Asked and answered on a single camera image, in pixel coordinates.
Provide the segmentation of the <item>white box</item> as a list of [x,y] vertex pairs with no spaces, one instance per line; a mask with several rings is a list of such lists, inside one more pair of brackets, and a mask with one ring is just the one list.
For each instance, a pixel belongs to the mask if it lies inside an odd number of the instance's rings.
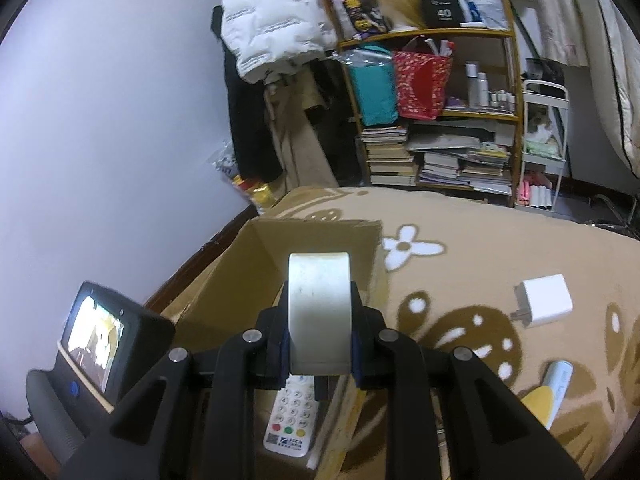
[[547,367],[541,385],[549,387],[552,391],[552,408],[548,422],[546,422],[548,430],[551,429],[555,417],[564,401],[573,372],[573,364],[565,360],[554,361]]

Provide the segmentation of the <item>brown cardboard box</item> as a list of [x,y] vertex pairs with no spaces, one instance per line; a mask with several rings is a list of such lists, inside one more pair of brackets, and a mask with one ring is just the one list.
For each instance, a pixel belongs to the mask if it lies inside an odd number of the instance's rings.
[[[247,222],[231,245],[163,310],[177,326],[175,341],[190,351],[220,346],[254,326],[258,314],[282,296],[293,252],[346,252],[350,277],[362,302],[382,309],[388,293],[381,222],[260,217]],[[254,435],[259,479],[338,479],[366,400],[350,378],[330,381],[309,452],[302,458],[268,451],[262,444],[274,392],[255,393]]]

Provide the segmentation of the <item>white power adapter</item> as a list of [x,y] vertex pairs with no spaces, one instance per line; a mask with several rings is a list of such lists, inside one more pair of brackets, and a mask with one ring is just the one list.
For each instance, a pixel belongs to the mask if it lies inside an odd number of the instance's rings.
[[518,308],[510,314],[512,321],[536,327],[559,321],[573,312],[573,300],[562,274],[531,278],[515,287]]

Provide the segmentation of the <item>clear packing tape roll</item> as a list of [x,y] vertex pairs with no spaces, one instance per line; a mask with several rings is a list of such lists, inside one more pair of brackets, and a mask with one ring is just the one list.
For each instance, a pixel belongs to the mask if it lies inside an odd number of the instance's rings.
[[346,252],[288,258],[290,371],[348,375],[352,369],[352,283]]

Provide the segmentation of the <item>yellow oval object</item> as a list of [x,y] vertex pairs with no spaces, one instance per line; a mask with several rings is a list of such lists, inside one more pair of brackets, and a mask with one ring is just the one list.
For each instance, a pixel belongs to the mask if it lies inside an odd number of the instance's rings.
[[538,422],[546,428],[549,427],[549,420],[553,408],[553,392],[548,386],[539,386],[529,391],[521,398],[522,403],[538,419]]

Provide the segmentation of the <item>white remote control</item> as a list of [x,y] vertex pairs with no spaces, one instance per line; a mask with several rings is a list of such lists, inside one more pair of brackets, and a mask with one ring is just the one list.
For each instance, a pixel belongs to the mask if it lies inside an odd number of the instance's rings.
[[314,378],[291,375],[274,399],[262,445],[269,452],[304,457],[314,436],[318,411]]

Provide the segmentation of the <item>black device with screen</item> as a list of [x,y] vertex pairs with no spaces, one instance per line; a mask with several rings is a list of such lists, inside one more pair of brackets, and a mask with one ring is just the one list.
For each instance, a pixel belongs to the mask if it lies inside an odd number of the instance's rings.
[[30,370],[26,400],[47,448],[64,464],[168,351],[175,325],[116,290],[82,283],[52,370]]

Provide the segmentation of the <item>beige patterned plush blanket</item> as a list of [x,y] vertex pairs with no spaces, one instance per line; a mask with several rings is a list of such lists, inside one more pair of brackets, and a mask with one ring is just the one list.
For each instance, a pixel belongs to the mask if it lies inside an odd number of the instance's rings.
[[623,479],[639,445],[639,244],[629,237],[542,214],[390,188],[299,188],[273,218],[379,221],[388,288],[394,278],[478,278],[515,287],[562,274],[573,312],[525,327],[535,373],[565,360],[574,372],[552,434],[589,479]]

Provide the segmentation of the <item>snack bag on floor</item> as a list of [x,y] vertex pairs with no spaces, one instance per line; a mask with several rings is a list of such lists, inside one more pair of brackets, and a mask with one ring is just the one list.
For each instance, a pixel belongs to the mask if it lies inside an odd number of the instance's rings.
[[207,161],[224,180],[231,183],[253,203],[258,214],[263,214],[276,204],[276,198],[271,193],[267,183],[258,178],[244,179],[241,176],[233,145],[230,141],[224,142],[222,147],[214,151]]

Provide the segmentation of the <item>stack of books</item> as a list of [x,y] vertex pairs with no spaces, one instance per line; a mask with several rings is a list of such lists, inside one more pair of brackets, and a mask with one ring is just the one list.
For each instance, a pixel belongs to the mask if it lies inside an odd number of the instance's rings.
[[453,120],[365,128],[360,143],[373,185],[512,195],[513,129]]

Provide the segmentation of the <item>white metal cart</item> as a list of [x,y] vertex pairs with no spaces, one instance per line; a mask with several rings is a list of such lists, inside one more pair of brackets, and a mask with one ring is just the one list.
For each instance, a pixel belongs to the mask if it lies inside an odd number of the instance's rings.
[[568,99],[562,84],[523,81],[523,134],[516,206],[553,214],[563,178],[568,175]]

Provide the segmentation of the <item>red gift bag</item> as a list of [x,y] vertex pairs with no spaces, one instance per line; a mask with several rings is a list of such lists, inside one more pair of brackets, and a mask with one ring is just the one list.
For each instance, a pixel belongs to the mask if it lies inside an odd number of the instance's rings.
[[452,59],[410,51],[395,51],[393,59],[399,116],[436,119],[445,107]]

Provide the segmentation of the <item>white puffer jacket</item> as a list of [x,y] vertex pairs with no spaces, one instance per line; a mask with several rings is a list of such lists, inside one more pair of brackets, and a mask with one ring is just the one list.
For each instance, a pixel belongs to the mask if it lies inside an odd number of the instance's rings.
[[250,84],[293,75],[336,47],[321,0],[221,0],[221,6],[221,38]]

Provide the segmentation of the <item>black box with 40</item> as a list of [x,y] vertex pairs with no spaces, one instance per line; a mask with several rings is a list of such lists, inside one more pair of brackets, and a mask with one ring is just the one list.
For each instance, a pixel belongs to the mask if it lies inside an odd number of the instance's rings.
[[463,21],[459,0],[420,0],[420,3],[428,28],[455,28]]

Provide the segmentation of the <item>white bedding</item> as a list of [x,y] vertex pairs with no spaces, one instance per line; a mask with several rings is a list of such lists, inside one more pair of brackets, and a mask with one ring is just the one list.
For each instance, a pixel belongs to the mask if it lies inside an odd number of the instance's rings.
[[587,67],[602,129],[639,173],[639,40],[613,0],[537,0],[544,54]]

